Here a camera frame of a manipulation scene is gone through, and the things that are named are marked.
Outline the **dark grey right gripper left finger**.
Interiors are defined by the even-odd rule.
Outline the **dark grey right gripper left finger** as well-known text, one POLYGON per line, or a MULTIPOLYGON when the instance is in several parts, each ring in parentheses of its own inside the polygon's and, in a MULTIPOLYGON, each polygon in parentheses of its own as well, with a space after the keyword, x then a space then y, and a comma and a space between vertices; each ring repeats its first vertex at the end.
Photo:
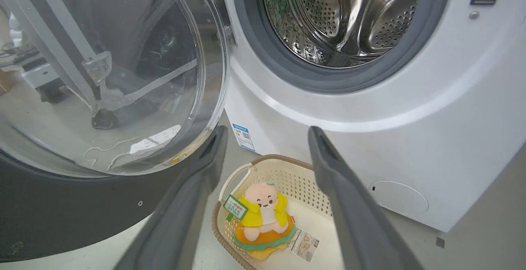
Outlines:
POLYGON ((218 186, 228 129, 217 126, 176 178, 115 266, 117 270, 190 270, 205 206, 218 186))

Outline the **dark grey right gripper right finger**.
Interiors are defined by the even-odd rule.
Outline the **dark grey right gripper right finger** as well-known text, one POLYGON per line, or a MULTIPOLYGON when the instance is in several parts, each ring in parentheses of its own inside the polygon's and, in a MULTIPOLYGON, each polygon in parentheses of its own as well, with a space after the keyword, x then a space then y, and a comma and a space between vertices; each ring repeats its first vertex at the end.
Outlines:
POLYGON ((312 126, 308 144, 318 187, 329 197, 346 270, 423 267, 324 131, 312 126))

